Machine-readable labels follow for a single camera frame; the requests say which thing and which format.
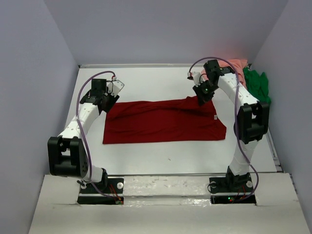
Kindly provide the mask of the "dark red t shirt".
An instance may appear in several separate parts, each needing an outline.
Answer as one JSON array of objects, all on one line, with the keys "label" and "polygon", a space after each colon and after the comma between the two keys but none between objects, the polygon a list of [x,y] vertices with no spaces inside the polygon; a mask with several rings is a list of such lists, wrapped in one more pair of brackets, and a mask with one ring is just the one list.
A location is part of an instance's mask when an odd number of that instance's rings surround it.
[{"label": "dark red t shirt", "polygon": [[103,144],[220,141],[226,126],[211,101],[197,97],[117,103],[106,115]]}]

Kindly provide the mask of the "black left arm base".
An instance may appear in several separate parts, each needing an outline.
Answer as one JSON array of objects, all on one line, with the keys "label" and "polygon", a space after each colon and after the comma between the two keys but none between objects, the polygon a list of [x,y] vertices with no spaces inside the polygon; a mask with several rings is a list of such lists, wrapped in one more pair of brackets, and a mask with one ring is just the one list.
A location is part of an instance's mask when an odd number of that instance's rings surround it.
[{"label": "black left arm base", "polygon": [[84,180],[80,185],[77,203],[80,205],[123,205],[124,178],[108,177],[107,185],[94,183],[95,187]]}]

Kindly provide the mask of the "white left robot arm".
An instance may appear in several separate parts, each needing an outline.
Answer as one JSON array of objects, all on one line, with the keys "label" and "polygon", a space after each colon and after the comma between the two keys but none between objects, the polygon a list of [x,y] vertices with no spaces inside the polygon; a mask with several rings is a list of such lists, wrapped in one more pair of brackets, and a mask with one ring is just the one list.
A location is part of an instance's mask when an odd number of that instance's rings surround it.
[{"label": "white left robot arm", "polygon": [[50,137],[47,142],[51,175],[90,182],[98,193],[107,189],[107,172],[92,164],[86,135],[100,114],[112,109],[123,87],[124,83],[116,78],[94,78],[91,89],[84,95],[78,94],[75,116],[58,136]]}]

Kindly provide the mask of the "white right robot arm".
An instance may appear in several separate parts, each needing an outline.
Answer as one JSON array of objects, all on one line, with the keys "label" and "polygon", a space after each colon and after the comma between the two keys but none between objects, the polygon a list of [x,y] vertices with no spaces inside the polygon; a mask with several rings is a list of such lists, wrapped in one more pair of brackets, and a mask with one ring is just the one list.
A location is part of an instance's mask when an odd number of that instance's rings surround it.
[{"label": "white right robot arm", "polygon": [[234,135],[236,149],[233,159],[224,177],[210,179],[213,194],[231,193],[250,183],[250,170],[254,150],[258,142],[268,131],[270,106],[259,101],[239,80],[238,71],[232,63],[219,65],[219,58],[204,57],[205,73],[188,72],[188,79],[193,80],[193,90],[200,106],[212,100],[215,91],[221,89],[234,104]]}]

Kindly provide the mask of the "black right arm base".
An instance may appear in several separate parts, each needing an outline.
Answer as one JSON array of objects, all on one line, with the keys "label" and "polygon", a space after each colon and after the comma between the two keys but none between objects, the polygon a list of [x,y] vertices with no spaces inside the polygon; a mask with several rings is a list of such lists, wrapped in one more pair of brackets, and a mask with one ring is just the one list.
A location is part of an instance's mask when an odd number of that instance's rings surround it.
[{"label": "black right arm base", "polygon": [[249,196],[253,189],[251,176],[232,187],[226,184],[225,177],[211,177],[207,185],[213,205],[256,204],[255,195]]}]

